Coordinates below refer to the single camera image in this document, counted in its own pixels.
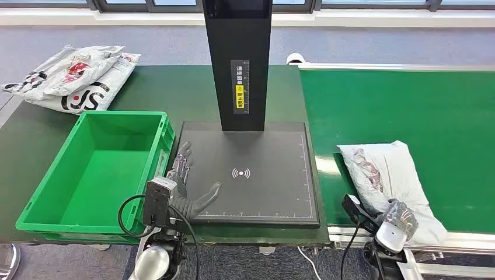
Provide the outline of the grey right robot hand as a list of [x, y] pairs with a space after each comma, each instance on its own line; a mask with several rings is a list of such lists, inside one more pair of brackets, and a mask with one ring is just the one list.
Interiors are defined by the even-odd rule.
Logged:
[[413, 237], [419, 226], [414, 212], [404, 202], [395, 198], [388, 200], [388, 206], [379, 216], [379, 220], [388, 222], [405, 232], [406, 240]]

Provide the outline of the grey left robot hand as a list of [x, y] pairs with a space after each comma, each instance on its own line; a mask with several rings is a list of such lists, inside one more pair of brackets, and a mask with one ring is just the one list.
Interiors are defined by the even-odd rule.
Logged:
[[185, 142], [177, 151], [172, 168], [167, 172], [166, 178], [176, 183], [175, 194], [171, 205], [175, 207], [188, 221], [195, 218], [203, 210], [211, 205], [219, 196], [223, 183], [214, 183], [209, 191], [200, 198], [191, 200], [187, 197], [187, 180], [189, 178], [193, 161], [191, 143]]

